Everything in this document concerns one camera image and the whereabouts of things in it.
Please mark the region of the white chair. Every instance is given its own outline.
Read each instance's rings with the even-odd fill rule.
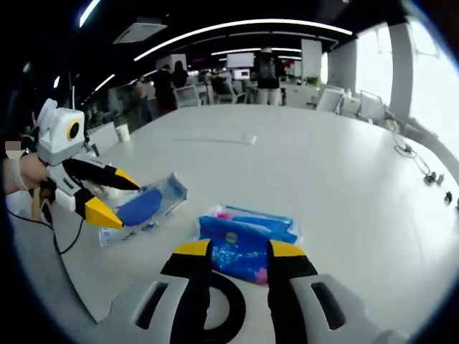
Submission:
[[[174,94],[175,98],[177,99],[178,108],[183,108],[186,106],[200,106],[202,104],[195,85],[176,88],[174,90]]]
[[[379,125],[385,116],[385,107],[382,99],[378,95],[373,95],[367,91],[360,92],[360,116],[372,120],[376,125]]]
[[[323,92],[325,90],[328,90],[328,89],[330,89],[330,90],[342,90],[343,92],[345,92],[344,88],[342,88],[342,87],[333,86],[333,85],[330,85],[330,84],[322,84],[318,89],[318,95],[317,96],[313,96],[311,102],[314,105],[317,105],[319,100],[322,98]]]
[[[242,104],[247,102],[246,93],[236,93],[231,82],[224,82],[224,92],[217,94],[217,104]]]
[[[321,99],[318,101],[316,110],[339,115],[339,108],[343,97],[343,89],[334,90],[326,88],[322,93]]]

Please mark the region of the cable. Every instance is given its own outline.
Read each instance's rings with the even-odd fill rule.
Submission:
[[[394,142],[395,142],[395,145],[394,145],[394,150],[397,152],[397,154],[403,156],[404,158],[409,158],[409,159],[413,159],[416,163],[416,166],[419,168],[419,170],[425,175],[425,176],[429,176],[430,174],[432,174],[432,171],[430,170],[430,167],[427,165],[427,163],[425,162],[425,160],[422,158],[422,156],[419,155],[418,152],[416,152],[415,150],[413,150],[409,145],[407,145],[403,139],[402,139],[402,142],[403,142],[403,145],[401,145],[399,143],[399,141],[397,140],[396,136],[395,136],[395,132],[392,131],[392,137],[394,138]],[[427,170],[425,170],[420,164],[419,162],[417,161],[417,159],[419,158],[419,160],[421,160],[422,164],[425,166],[425,168]]]
[[[46,223],[44,223],[44,222],[42,222],[42,221],[31,220],[31,219],[28,219],[28,218],[25,218],[25,217],[16,215],[15,213],[13,213],[13,212],[12,212],[11,210],[9,210],[9,209],[6,209],[6,210],[8,210],[8,212],[9,212],[12,216],[14,216],[14,217],[16,217],[16,218],[18,218],[18,219],[25,220],[25,221],[28,221],[28,222],[34,222],[35,224],[42,224],[42,225],[48,227],[49,229],[51,229],[52,231],[55,231],[54,228],[52,228],[49,224],[46,224]]]
[[[69,247],[66,248],[66,249],[65,249],[64,251],[62,251],[62,252],[57,251],[57,253],[59,253],[59,254],[62,255],[62,254],[64,254],[64,253],[68,252],[68,251],[73,247],[73,245],[75,245],[75,242],[77,242],[78,238],[80,237],[81,227],[82,227],[82,225],[83,225],[83,221],[84,221],[84,219],[81,219],[80,228],[78,229],[77,236],[73,239],[73,242],[69,245]]]
[[[51,229],[51,230],[53,231],[53,233],[54,233],[53,244],[54,244],[55,249],[56,249],[56,252],[57,252],[58,254],[61,254],[61,255],[62,255],[62,254],[64,254],[64,253],[68,252],[68,251],[73,247],[73,245],[75,245],[75,243],[77,242],[78,238],[80,237],[81,228],[82,228],[84,219],[81,219],[80,228],[78,229],[77,236],[73,239],[73,242],[72,242],[72,243],[69,245],[69,247],[66,248],[64,251],[59,251],[59,248],[58,248],[58,246],[57,246],[56,233],[55,233],[55,230],[52,228],[52,226],[50,226],[49,224],[46,224],[46,223],[44,223],[44,222],[42,222],[42,221],[35,221],[35,220],[28,219],[28,218],[26,218],[26,217],[22,217],[22,216],[16,215],[15,213],[13,213],[13,212],[12,212],[11,210],[9,210],[9,209],[6,209],[6,210],[8,210],[8,212],[9,212],[12,216],[14,216],[14,217],[16,217],[16,218],[18,218],[18,219],[21,219],[21,220],[24,220],[24,221],[28,221],[28,222],[33,222],[33,223],[35,223],[35,224],[42,224],[42,225],[48,227],[49,229]]]

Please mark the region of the packaged towel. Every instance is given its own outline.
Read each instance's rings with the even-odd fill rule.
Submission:
[[[295,244],[294,220],[233,206],[215,206],[199,217],[199,238],[212,240],[212,267],[243,280],[267,282],[266,242]]]

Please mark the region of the plastic bag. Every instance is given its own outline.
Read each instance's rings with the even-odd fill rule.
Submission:
[[[298,225],[288,217],[219,205],[199,217],[199,238],[212,240],[215,270],[265,284],[266,242],[295,244],[301,236]]]
[[[138,191],[129,191],[107,205],[125,224],[122,229],[100,227],[100,246],[125,240],[140,231],[160,224],[169,213],[186,199],[187,189],[175,173]]]

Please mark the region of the black ceiling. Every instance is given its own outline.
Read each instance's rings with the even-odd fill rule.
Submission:
[[[31,62],[36,85],[50,97],[61,97],[68,92],[68,78],[57,90],[52,89],[56,76],[69,75],[84,99],[109,75],[115,77],[107,87],[122,85],[139,75],[155,69],[158,58],[171,53],[185,53],[189,64],[202,67],[218,61],[210,53],[228,49],[253,48],[269,44],[272,47],[301,48],[301,36],[291,34],[246,34],[248,32],[293,32],[326,37],[323,48],[329,51],[337,41],[339,44],[353,39],[315,27],[289,24],[251,24],[206,32],[159,49],[138,62],[134,57],[146,50],[195,29],[215,24],[244,19],[280,18],[300,19],[330,24],[354,33],[383,21],[399,21],[403,17],[397,0],[366,1],[310,0],[302,4],[276,4],[268,6],[266,1],[240,2],[218,1],[203,3],[188,1],[178,4],[170,1],[163,5],[159,1],[100,0],[82,28],[78,26],[81,13],[90,3],[88,0],[53,2],[46,6],[38,1],[20,12],[24,39],[20,50],[25,63]],[[138,17],[160,19],[167,28],[144,42],[113,44]]]

